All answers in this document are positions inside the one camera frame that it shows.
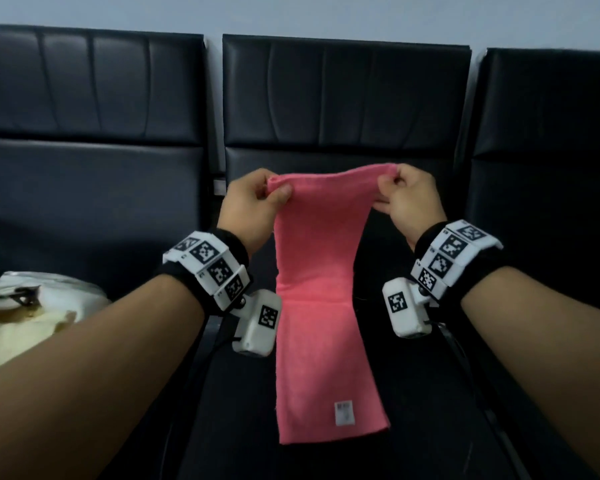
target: pink towel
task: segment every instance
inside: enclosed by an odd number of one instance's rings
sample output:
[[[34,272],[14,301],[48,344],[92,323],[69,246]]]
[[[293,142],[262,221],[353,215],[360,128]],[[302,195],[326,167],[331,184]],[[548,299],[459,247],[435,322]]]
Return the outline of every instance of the pink towel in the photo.
[[[280,443],[315,443],[389,427],[352,305],[353,261],[382,164],[281,175],[294,192],[274,226],[283,309],[276,348]]]

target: cable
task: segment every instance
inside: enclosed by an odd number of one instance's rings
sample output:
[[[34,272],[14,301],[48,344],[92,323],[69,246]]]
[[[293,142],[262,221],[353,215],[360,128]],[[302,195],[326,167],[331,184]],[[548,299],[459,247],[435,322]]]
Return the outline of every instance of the cable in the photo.
[[[193,373],[193,375],[191,376],[191,378],[189,379],[189,383],[190,384],[195,384],[196,380],[198,379],[198,376],[200,375],[200,373],[204,372],[206,373],[209,366],[211,365],[211,359],[213,359],[213,356],[216,354],[216,352],[218,352],[218,350],[220,350],[222,347],[224,347],[227,344],[231,344],[233,342],[238,342],[240,341],[240,338],[237,337],[232,337],[230,339],[224,339],[222,340],[220,343],[216,344],[211,351],[209,352],[209,354],[202,360],[202,362],[200,363],[200,365],[198,366],[198,368],[195,370],[195,372]],[[164,440],[164,448],[162,449],[162,457],[160,459],[160,473],[158,475],[158,480],[162,480],[162,474],[164,473],[164,464],[165,461],[167,459],[167,452],[169,450],[169,441],[171,439],[171,433],[173,431],[173,425],[176,422],[177,417],[180,415],[180,412],[183,410],[185,403],[182,402],[182,398],[180,399],[180,404],[178,405],[178,407],[175,410],[175,413],[172,415],[171,417],[171,421],[169,423],[169,430],[167,432],[167,437]]]

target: black leather chair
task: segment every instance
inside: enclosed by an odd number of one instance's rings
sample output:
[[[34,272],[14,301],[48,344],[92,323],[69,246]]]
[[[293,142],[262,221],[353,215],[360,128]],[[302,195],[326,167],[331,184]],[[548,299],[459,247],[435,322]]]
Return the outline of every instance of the black leather chair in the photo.
[[[0,271],[116,299],[208,226],[200,35],[0,26]],[[197,343],[103,478],[151,478]]]
[[[488,49],[467,154],[466,218],[499,236],[522,271],[600,307],[600,52]],[[465,349],[532,477],[597,478],[472,341]]]
[[[446,193],[468,47],[225,35],[223,48],[229,181],[258,167],[326,173],[394,161],[432,172]],[[404,239],[373,211],[353,301],[389,432],[281,447],[275,354],[254,359],[225,347],[210,364],[178,478],[513,478],[442,336],[407,341],[392,332],[381,288],[412,265]],[[251,272],[255,289],[274,289],[273,240]],[[225,318],[219,338],[235,326]]]

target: wall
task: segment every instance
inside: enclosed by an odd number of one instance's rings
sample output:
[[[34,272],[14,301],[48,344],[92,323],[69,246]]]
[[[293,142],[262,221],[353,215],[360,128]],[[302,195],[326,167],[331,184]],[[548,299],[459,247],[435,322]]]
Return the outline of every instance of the wall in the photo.
[[[0,0],[0,23],[206,35],[220,149],[223,33],[600,49],[600,0]]]

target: wrist strap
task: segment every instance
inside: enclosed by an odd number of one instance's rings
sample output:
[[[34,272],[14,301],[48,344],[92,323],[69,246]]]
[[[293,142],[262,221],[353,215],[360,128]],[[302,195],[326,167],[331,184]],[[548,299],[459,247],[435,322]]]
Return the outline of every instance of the wrist strap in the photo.
[[[222,315],[243,295],[252,278],[244,245],[227,230],[193,232],[162,256],[156,274],[169,274],[198,299],[205,315]]]
[[[411,275],[440,303],[459,303],[473,286],[505,266],[502,243],[469,222],[440,222],[416,243]]]

